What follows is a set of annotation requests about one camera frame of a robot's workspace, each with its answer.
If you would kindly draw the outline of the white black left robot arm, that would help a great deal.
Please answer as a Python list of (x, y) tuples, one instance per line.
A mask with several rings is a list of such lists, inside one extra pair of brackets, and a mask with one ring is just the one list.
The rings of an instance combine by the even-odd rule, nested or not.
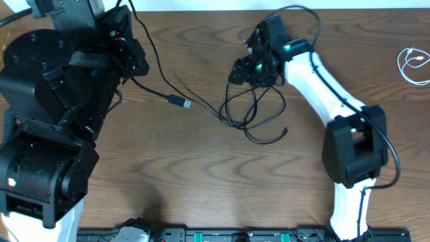
[(125, 5), (30, 1), (53, 28), (7, 48), (1, 95), (1, 216), (12, 241), (75, 241), (99, 160), (96, 140), (120, 100), (119, 85), (149, 66)]

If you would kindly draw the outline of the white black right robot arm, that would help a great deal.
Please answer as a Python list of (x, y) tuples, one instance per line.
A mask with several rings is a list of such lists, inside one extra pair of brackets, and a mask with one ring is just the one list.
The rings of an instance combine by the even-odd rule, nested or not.
[(383, 109), (354, 98), (304, 39), (282, 40), (268, 50), (254, 44), (249, 55), (235, 60), (228, 82), (268, 88), (278, 78), (302, 94), (325, 126), (322, 163), (335, 185), (328, 236), (336, 241), (371, 239), (368, 203), (372, 190), (380, 189), (376, 180), (388, 162)]

